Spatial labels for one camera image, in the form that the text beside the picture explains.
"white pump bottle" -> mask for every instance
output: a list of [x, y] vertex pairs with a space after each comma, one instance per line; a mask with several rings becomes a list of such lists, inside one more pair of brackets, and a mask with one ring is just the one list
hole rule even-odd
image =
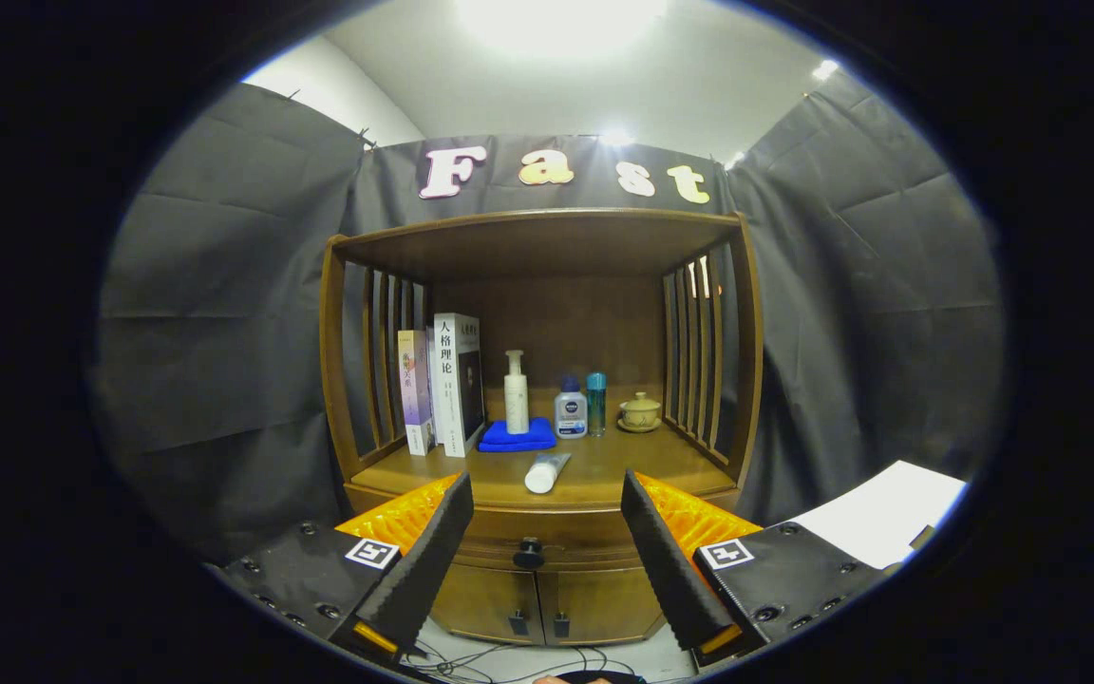
[[526, 376], [522, 375], [522, 350], [505, 351], [509, 375], [504, 376], [504, 422], [509, 434], [529, 432], [529, 406], [526, 402]]

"wooden cabinet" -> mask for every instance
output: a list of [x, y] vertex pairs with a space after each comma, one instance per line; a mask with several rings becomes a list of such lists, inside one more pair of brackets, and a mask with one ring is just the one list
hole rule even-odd
[[464, 637], [511, 645], [612, 645], [665, 623], [643, 568], [517, 572], [451, 565], [431, 617]]
[[[725, 250], [732, 269], [717, 273]], [[539, 645], [642, 639], [660, 627], [660, 605], [619, 512], [624, 474], [641, 472], [725, 509], [737, 500], [763, 369], [755, 268], [741, 213], [494, 212], [329, 240], [321, 281], [323, 398], [353, 510], [470, 474], [474, 517], [438, 594], [438, 623], [465, 636]], [[348, 298], [360, 311], [348, 316], [360, 321], [352, 327], [364, 360], [349, 368], [346, 269], [360, 271], [349, 282], [362, 287], [360, 298]], [[726, 308], [729, 293], [735, 308]], [[480, 320], [489, 421], [504, 417], [505, 349], [525, 351], [534, 416], [550, 415], [565, 373], [607, 373], [607, 433], [556, 447], [572, 460], [550, 492], [522, 484], [534, 453], [408, 453], [391, 373], [396, 331], [423, 328], [443, 312]], [[725, 356], [729, 325], [737, 343]], [[723, 368], [732, 358], [738, 410], [722, 425]], [[351, 411], [347, 376], [364, 389], [353, 393]], [[663, 403], [655, 431], [616, 427], [619, 403], [636, 391]], [[376, 447], [361, 453], [356, 433]], [[513, 564], [526, 536], [543, 546], [534, 572]], [[566, 636], [557, 636], [557, 615]]]
[[533, 572], [451, 565], [431, 612], [434, 623], [465, 637], [542, 645], [543, 619]]
[[665, 623], [642, 567], [539, 572], [547, 645], [610, 645], [651, 637]]

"small bottle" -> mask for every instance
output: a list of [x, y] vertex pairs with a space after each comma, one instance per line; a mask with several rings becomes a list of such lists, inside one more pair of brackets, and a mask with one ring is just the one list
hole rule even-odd
[[585, 389], [590, 399], [590, 437], [603, 437], [607, 433], [607, 375], [591, 372], [585, 378]]
[[522, 350], [510, 349], [509, 375], [504, 376], [504, 424], [509, 434], [529, 432], [529, 408], [526, 406], [526, 376], [522, 375]]
[[556, 394], [556, 437], [577, 439], [585, 437], [585, 394], [581, 394], [581, 383], [572, 375], [566, 375]]

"folded towel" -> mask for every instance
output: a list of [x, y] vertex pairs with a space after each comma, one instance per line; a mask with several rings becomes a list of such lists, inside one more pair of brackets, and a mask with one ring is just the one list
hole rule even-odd
[[509, 434], [508, 425], [503, 420], [494, 421], [478, 442], [478, 450], [508, 453], [508, 451], [550, 450], [555, 445], [556, 432], [550, 428], [550, 420], [536, 417], [529, 421], [529, 432], [525, 434]]

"cabinet door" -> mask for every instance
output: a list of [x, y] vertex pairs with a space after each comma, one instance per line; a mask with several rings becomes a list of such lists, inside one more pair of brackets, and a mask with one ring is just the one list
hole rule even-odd
[[434, 623], [465, 637], [514, 645], [544, 641], [533, 572], [451, 565], [430, 614]]
[[665, 624], [642, 567], [539, 572], [538, 590], [548, 645], [636, 641]]

